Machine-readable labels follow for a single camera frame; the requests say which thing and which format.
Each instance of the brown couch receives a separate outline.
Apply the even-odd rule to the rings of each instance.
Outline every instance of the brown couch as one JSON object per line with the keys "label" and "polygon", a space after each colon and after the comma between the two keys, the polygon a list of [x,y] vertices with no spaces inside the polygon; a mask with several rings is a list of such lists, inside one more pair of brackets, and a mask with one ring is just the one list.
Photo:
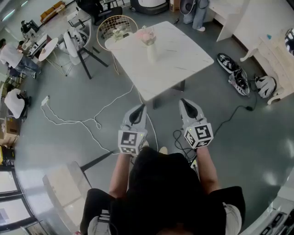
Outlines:
{"label": "brown couch", "polygon": [[57,14],[57,10],[59,7],[65,7],[65,3],[62,1],[57,2],[53,7],[50,9],[46,10],[42,15],[41,15],[41,23],[46,24],[52,17],[54,17]]}

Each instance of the mirror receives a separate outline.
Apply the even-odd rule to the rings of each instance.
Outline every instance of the mirror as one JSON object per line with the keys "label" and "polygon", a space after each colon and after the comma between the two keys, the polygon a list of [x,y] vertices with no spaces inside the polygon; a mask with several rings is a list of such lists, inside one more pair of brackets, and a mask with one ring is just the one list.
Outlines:
{"label": "mirror", "polygon": [[294,28],[291,28],[286,32],[285,45],[287,51],[289,51],[294,56]]}

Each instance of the white cable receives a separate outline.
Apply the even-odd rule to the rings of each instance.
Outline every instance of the white cable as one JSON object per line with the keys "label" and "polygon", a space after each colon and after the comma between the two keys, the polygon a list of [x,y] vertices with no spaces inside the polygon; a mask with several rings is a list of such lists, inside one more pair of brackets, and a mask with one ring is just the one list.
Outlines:
{"label": "white cable", "polygon": [[[94,116],[94,118],[89,118],[89,119],[87,119],[87,120],[85,120],[85,121],[64,120],[64,119],[62,119],[62,118],[59,118],[59,117],[53,112],[53,110],[49,107],[48,103],[46,102],[47,107],[48,107],[49,110],[53,113],[53,115],[54,115],[58,120],[63,121],[63,123],[56,123],[56,122],[50,120],[50,119],[46,116],[45,111],[44,111],[44,109],[42,108],[42,106],[41,106],[41,109],[42,109],[42,111],[43,111],[43,113],[44,113],[44,116],[48,119],[48,121],[52,122],[53,124],[55,124],[55,125],[57,125],[57,126],[58,126],[58,125],[63,125],[63,124],[76,124],[76,123],[81,123],[81,124],[83,124],[83,126],[86,127],[86,129],[87,129],[87,130],[89,131],[89,133],[91,134],[92,139],[93,139],[94,141],[96,141],[97,144],[98,144],[102,149],[106,150],[107,152],[110,152],[110,150],[108,150],[108,149],[106,149],[106,148],[103,148],[103,147],[101,146],[101,144],[99,143],[99,141],[96,140],[96,139],[94,138],[92,132],[89,130],[89,128],[87,128],[87,126],[86,126],[84,123],[87,122],[87,121],[93,120],[93,121],[96,123],[96,127],[97,127],[97,129],[100,130],[100,129],[102,128],[102,125],[96,121],[96,117],[97,117],[97,116],[98,116],[98,115],[99,115],[99,114],[100,114],[100,113],[101,113],[106,107],[108,107],[108,106],[110,106],[111,104],[113,104],[117,99],[123,97],[124,95],[129,94],[129,93],[133,90],[133,88],[134,88],[134,85],[132,85],[132,88],[130,89],[130,91],[128,91],[127,93],[124,93],[123,95],[121,95],[121,96],[115,98],[110,104],[104,106],[104,107],[103,107],[103,108],[102,108],[102,109],[101,109],[101,110],[100,110],[100,111]],[[140,102],[143,104],[143,102],[142,102],[142,100],[141,100],[141,97],[140,97],[140,93],[138,92],[138,94],[139,94]],[[151,126],[152,126],[153,131],[154,131],[155,140],[156,140],[156,145],[157,145],[157,151],[158,151],[157,136],[156,136],[156,133],[155,133],[155,130],[154,130],[153,124],[152,124],[152,122],[151,122],[151,119],[150,119],[150,117],[149,117],[148,114],[147,114],[147,116],[148,116],[148,118],[149,118],[150,124],[151,124]]]}

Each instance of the blue jeans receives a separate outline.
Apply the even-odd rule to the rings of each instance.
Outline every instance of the blue jeans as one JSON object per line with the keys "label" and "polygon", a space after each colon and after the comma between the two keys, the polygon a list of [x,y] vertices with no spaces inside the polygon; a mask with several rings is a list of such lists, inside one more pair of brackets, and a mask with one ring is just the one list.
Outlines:
{"label": "blue jeans", "polygon": [[33,74],[41,73],[40,67],[35,64],[30,58],[23,56],[18,65],[15,67],[20,73],[33,77]]}
{"label": "blue jeans", "polygon": [[184,15],[184,24],[193,22],[193,29],[200,29],[205,19],[209,0],[197,0],[190,14]]}

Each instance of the gold wire chair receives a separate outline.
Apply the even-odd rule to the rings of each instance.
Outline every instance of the gold wire chair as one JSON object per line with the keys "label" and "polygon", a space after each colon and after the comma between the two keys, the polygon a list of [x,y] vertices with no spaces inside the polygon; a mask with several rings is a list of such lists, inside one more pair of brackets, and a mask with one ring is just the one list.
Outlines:
{"label": "gold wire chair", "polygon": [[[97,41],[98,44],[107,51],[110,51],[109,49],[106,48],[105,43],[114,43],[115,41],[112,40],[112,36],[113,36],[113,30],[114,29],[121,29],[123,30],[125,33],[135,33],[138,30],[138,25],[136,24],[136,22],[128,17],[128,16],[124,16],[124,15],[117,15],[117,16],[112,16],[107,18],[106,20],[104,20],[98,30],[97,30]],[[113,61],[114,61],[114,69],[115,71],[119,74],[118,68],[116,66],[115,63],[115,58],[113,53],[112,57],[113,57]]]}

